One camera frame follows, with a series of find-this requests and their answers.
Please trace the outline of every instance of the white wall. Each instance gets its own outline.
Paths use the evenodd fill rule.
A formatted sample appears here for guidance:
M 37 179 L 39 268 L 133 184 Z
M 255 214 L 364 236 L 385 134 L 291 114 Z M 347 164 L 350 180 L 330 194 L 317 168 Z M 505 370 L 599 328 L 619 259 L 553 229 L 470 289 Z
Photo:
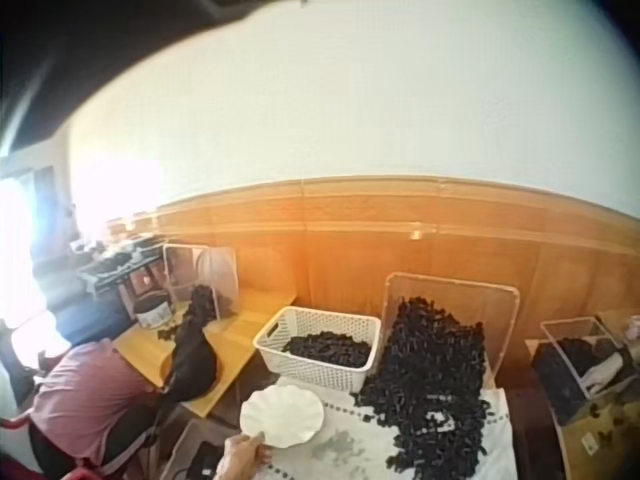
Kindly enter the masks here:
M 2 176 L 9 176 L 23 170 L 35 171 L 53 167 L 59 208 L 55 211 L 55 230 L 48 232 L 46 239 L 40 239 L 42 246 L 38 249 L 38 255 L 55 256 L 64 252 L 68 248 L 69 236 L 76 230 L 73 218 L 67 216 L 67 207 L 71 203 L 68 133 L 67 125 L 64 125 L 44 142 L 0 157 L 0 175 Z M 0 205 L 0 223 L 4 218 L 3 213 L 15 212 L 11 209 L 3 210 L 3 206 Z
M 631 58 L 571 0 L 272 5 L 126 72 L 69 137 L 85 225 L 356 174 L 504 182 L 640 217 L 639 152 Z
M 51 166 L 55 175 L 59 199 L 64 203 L 69 203 L 71 187 L 67 153 L 68 133 L 69 130 L 65 124 L 51 138 L 13 152 L 6 157 L 0 157 L 0 174 L 10 175 L 20 170 L 39 170 Z

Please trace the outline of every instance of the pink shirt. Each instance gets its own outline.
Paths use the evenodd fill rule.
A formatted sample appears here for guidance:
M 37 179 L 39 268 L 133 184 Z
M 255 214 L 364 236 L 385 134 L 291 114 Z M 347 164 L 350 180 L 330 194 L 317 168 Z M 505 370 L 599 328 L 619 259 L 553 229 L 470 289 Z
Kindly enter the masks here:
M 109 340 L 76 347 L 47 375 L 31 418 L 58 448 L 100 465 L 109 429 L 151 385 Z

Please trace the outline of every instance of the red chair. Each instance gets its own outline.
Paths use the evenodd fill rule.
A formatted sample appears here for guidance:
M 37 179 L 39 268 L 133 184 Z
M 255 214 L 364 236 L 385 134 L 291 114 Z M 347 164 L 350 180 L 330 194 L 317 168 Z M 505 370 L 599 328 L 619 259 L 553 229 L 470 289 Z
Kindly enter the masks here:
M 27 410 L 19 417 L 13 419 L 0 418 L 0 429 L 6 430 L 18 430 L 20 428 L 27 428 L 31 421 L 31 411 Z M 7 478 L 9 480 L 45 480 L 44 475 L 34 472 L 28 468 L 22 466 L 20 463 L 13 460 L 11 457 L 2 455 L 2 462 L 0 462 L 0 477 Z M 72 472 L 69 472 L 64 476 L 62 480 L 102 480 L 95 472 L 92 472 L 86 467 L 78 466 Z

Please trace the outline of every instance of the white plastic basket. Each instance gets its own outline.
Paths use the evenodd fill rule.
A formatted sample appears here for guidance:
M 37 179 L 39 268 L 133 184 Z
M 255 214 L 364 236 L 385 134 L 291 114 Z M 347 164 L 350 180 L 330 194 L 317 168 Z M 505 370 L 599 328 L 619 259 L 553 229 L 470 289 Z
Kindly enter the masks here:
M 342 333 L 350 335 L 356 342 L 367 342 L 371 345 L 367 363 L 360 368 L 341 367 L 282 351 L 291 337 L 321 332 Z M 253 345 L 262 355 L 267 368 L 274 373 L 334 390 L 359 392 L 373 367 L 379 339 L 378 318 L 285 307 L 258 333 Z

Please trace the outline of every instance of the patterned tablecloth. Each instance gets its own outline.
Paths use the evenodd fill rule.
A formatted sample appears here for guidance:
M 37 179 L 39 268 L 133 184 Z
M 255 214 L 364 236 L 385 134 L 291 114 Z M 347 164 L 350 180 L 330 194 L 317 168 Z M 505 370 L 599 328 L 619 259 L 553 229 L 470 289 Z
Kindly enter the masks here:
M 307 443 L 276 450 L 273 463 L 258 473 L 260 480 L 377 480 L 413 478 L 413 469 L 396 473 L 386 459 L 398 449 L 393 438 L 398 430 L 380 427 L 370 407 L 355 407 L 353 398 L 335 390 L 281 378 L 278 385 L 296 385 L 315 392 L 325 406 L 321 430 Z M 494 415 L 483 428 L 487 455 L 480 460 L 474 480 L 517 478 L 509 409 L 502 389 L 482 390 Z M 445 425 L 443 428 L 455 428 Z

